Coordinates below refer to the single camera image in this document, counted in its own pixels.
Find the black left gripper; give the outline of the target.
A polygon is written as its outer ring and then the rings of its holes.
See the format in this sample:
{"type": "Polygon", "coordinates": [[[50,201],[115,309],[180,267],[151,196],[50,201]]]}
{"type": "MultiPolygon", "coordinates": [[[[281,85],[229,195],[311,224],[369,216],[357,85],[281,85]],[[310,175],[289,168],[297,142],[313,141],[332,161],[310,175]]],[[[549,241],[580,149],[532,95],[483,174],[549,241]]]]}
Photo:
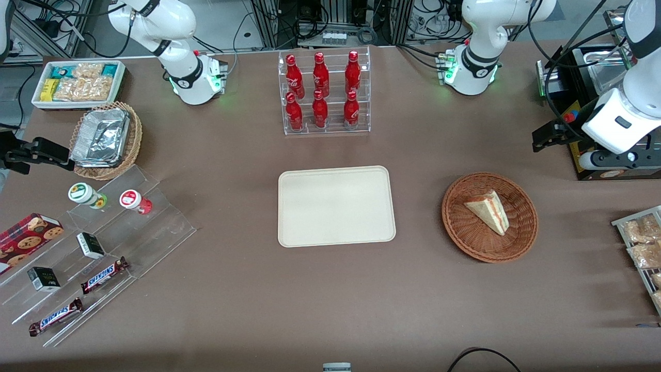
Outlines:
{"type": "MultiPolygon", "coordinates": [[[[532,150],[535,153],[550,146],[567,145],[583,141],[585,137],[573,122],[551,120],[532,132],[532,150]]],[[[623,153],[613,153],[597,145],[578,158],[578,165],[589,171],[659,169],[660,137],[645,136],[623,153]]]]}

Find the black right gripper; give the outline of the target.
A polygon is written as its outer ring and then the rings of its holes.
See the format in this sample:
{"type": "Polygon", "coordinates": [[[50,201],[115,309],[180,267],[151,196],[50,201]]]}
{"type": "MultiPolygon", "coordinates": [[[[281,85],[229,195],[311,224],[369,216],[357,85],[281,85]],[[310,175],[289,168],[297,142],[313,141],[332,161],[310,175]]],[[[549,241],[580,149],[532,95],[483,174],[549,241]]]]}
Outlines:
{"type": "Polygon", "coordinates": [[[33,142],[27,142],[18,139],[13,132],[1,132],[2,170],[28,175],[30,165],[25,160],[31,157],[36,163],[56,165],[66,171],[75,169],[75,162],[70,159],[68,148],[45,137],[35,137],[33,142]]]}

